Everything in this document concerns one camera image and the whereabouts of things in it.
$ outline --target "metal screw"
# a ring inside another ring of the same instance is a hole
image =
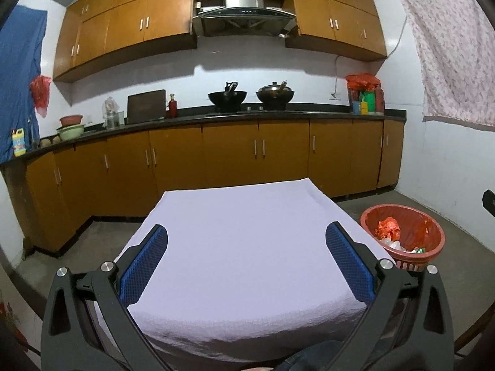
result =
[[[57,276],[65,276],[67,274],[67,268],[66,267],[61,267],[57,270]]]
[[[394,264],[392,263],[392,261],[390,259],[382,259],[380,261],[380,266],[383,268],[383,269],[392,269],[392,267],[394,266]]]
[[[429,274],[436,275],[438,273],[438,268],[435,265],[428,265],[426,270]]]
[[[107,261],[101,264],[101,269],[103,272],[110,272],[113,269],[113,262]]]

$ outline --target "concrete floor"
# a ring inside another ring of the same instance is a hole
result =
[[[443,228],[446,244],[434,263],[449,299],[454,335],[461,335],[495,300],[495,253],[448,220],[396,191],[349,199],[338,205],[359,221],[365,209],[384,203],[417,208],[431,215]],[[137,223],[93,223],[63,257],[55,259],[36,252],[17,267],[12,280],[35,311],[42,314],[59,267],[67,266],[72,272],[96,269],[104,261],[114,259],[138,227]]]

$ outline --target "pink floral curtain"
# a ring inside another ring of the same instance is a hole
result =
[[[424,116],[495,126],[495,31],[476,0],[401,0],[425,90]]]

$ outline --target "range hood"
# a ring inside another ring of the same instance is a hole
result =
[[[198,36],[283,36],[295,26],[295,15],[265,8],[263,0],[224,0],[223,7],[200,8],[192,18]]]

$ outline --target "trash can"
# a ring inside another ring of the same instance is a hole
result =
[[[375,240],[378,222],[387,217],[397,220],[400,227],[400,245],[408,251],[415,247],[424,247],[422,254],[409,254],[394,250],[382,244],[390,256],[395,260],[397,267],[409,271],[421,271],[430,261],[434,260],[445,245],[445,234],[440,225],[431,216],[404,205],[376,205],[366,209],[361,215],[361,227]]]

